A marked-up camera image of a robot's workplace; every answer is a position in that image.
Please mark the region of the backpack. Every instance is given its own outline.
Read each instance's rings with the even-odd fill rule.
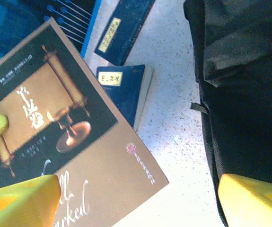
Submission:
[[[206,157],[225,173],[272,183],[272,1],[186,0]]]

